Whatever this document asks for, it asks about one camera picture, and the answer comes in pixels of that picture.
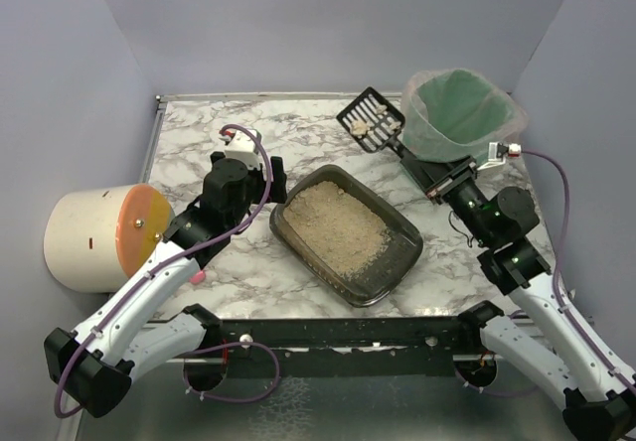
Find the dark grey litter box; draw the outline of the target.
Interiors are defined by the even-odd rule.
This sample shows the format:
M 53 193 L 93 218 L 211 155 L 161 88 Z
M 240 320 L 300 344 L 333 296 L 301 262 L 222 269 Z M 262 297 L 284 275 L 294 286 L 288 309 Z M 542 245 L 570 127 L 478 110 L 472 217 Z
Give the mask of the dark grey litter box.
M 349 305 L 371 306 L 392 292 L 423 250 L 419 230 L 336 165 L 302 179 L 272 210 L 269 227 Z

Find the black litter scoop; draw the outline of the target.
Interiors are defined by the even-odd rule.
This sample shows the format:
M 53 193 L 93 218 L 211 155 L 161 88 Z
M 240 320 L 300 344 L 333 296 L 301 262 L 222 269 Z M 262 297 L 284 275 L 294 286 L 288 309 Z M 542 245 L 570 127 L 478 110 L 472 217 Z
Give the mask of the black litter scoop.
M 405 126 L 404 116 L 382 94 L 369 86 L 340 111 L 336 120 L 366 153 L 377 153 L 385 149 L 399 158 L 404 145 L 399 140 Z M 363 137 L 354 137 L 351 123 L 364 120 L 369 132 Z

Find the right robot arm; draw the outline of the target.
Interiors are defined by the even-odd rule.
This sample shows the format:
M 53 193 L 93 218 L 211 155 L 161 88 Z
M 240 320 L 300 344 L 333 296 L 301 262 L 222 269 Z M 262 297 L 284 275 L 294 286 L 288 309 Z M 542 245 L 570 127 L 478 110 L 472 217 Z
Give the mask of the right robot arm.
M 635 428 L 635 370 L 621 360 L 578 312 L 549 265 L 528 240 L 539 223 L 532 194 L 509 186 L 487 198 L 476 184 L 472 157 L 450 163 L 418 160 L 406 148 L 400 162 L 426 197 L 449 205 L 469 239 L 486 278 L 509 297 L 544 335 L 522 335 L 490 302 L 462 313 L 482 346 L 531 380 L 560 409 L 578 440 L 619 440 Z

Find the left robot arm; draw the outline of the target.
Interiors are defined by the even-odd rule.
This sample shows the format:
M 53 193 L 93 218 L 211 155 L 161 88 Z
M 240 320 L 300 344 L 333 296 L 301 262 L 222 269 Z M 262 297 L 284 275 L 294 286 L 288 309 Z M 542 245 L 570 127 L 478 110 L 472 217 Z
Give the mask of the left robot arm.
M 279 157 L 263 156 L 250 168 L 245 157 L 216 152 L 202 193 L 176 215 L 148 259 L 95 313 L 73 330 L 54 329 L 44 341 L 57 390 L 55 414 L 85 410 L 95 418 L 116 407 L 133 382 L 178 356 L 226 353 L 232 348 L 221 320 L 200 304 L 168 324 L 144 326 L 178 288 L 244 232 L 263 206 L 287 198 Z

